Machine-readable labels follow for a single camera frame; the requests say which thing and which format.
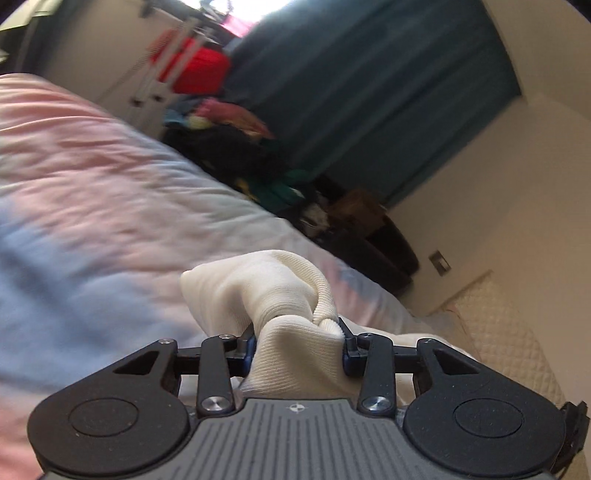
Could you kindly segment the cream white garment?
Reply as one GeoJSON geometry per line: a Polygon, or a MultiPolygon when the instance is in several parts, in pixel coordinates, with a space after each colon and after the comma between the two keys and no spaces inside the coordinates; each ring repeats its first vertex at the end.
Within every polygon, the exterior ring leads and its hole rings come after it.
{"type": "Polygon", "coordinates": [[[342,370],[345,335],[375,333],[414,347],[435,338],[472,358],[477,349],[450,312],[416,317],[390,293],[353,270],[325,276],[308,259],[266,250],[198,265],[179,280],[183,299],[205,334],[256,334],[243,398],[359,397],[360,380],[342,370]]]}

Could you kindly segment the pile of colourful clothes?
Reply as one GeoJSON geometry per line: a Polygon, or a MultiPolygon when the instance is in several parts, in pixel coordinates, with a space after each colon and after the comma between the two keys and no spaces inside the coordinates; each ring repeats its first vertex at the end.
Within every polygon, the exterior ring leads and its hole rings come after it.
{"type": "Polygon", "coordinates": [[[310,175],[287,165],[266,124],[213,96],[184,96],[164,114],[161,141],[264,210],[317,236],[329,229],[324,199],[310,175]]]}

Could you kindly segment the cream quilted headboard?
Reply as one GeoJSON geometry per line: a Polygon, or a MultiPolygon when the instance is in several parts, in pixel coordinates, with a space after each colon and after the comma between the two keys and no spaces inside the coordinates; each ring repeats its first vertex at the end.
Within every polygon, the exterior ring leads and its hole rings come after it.
{"type": "Polygon", "coordinates": [[[538,339],[491,271],[446,300],[441,309],[460,321],[467,348],[482,363],[558,407],[566,402],[538,339]]]}

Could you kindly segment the brown paper bag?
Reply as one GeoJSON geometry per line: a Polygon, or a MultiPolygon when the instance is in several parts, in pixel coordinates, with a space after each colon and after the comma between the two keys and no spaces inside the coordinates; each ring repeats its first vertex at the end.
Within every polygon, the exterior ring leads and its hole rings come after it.
{"type": "Polygon", "coordinates": [[[329,206],[329,218],[361,236],[381,228],[386,217],[384,207],[368,192],[355,189],[329,206]]]}

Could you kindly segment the pastel pink blue bedspread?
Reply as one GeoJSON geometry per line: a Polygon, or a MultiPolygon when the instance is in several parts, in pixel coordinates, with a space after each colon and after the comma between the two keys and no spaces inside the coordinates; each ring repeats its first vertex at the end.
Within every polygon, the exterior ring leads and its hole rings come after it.
{"type": "Polygon", "coordinates": [[[40,469],[27,419],[46,396],[161,338],[204,339],[179,287],[209,261],[287,250],[339,312],[394,334],[401,302],[175,151],[42,78],[1,79],[1,475],[40,469]]]}

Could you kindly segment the teal curtain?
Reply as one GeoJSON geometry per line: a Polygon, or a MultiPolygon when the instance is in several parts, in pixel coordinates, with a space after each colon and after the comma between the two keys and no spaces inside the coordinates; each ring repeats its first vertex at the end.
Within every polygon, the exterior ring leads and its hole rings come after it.
{"type": "Polygon", "coordinates": [[[291,166],[394,205],[521,90],[479,1],[294,1],[231,52],[224,94],[291,166]]]}

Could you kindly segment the silver tripod stand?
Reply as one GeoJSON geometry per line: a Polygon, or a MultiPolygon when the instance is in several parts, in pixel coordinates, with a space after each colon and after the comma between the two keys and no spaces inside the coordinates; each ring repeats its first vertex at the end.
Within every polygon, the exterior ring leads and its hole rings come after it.
{"type": "Polygon", "coordinates": [[[161,89],[169,89],[191,58],[220,26],[212,16],[196,11],[176,27],[165,31],[147,47],[147,52],[121,77],[104,90],[94,102],[100,104],[122,87],[134,74],[146,67],[137,89],[129,98],[132,112],[141,109],[150,99],[160,101],[161,89]]]}

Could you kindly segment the red bag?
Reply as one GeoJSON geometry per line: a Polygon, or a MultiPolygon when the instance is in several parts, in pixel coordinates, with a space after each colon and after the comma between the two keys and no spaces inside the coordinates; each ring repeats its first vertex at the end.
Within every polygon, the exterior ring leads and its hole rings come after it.
{"type": "MultiPolygon", "coordinates": [[[[157,37],[148,47],[150,52],[149,61],[153,65],[159,59],[163,49],[172,39],[172,29],[166,30],[157,37]]],[[[195,39],[185,39],[180,47],[180,51],[172,56],[167,63],[164,71],[157,77],[159,82],[168,81],[169,74],[173,67],[178,63],[182,54],[189,47],[193,47],[195,39]]],[[[183,71],[172,83],[171,91],[175,94],[185,95],[214,95],[221,90],[223,81],[230,68],[230,60],[221,47],[213,44],[206,44],[198,49],[197,52],[185,64],[183,71]]]]}

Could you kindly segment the wall switch plate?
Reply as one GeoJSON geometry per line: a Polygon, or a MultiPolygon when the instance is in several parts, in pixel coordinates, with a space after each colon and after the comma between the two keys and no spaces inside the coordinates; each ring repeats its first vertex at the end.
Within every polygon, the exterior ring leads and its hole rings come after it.
{"type": "Polygon", "coordinates": [[[447,275],[452,269],[450,263],[440,251],[431,254],[429,260],[440,276],[447,275]]]}

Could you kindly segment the window with dark frame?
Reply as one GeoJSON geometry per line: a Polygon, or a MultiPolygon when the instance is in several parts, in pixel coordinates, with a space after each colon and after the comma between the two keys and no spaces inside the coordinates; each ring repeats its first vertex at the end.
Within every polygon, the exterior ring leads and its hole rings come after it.
{"type": "Polygon", "coordinates": [[[242,38],[264,18],[290,5],[288,0],[230,0],[230,1],[145,1],[142,15],[148,16],[154,9],[162,10],[177,19],[184,20],[197,10],[222,19],[222,26],[232,35],[242,38]]]}

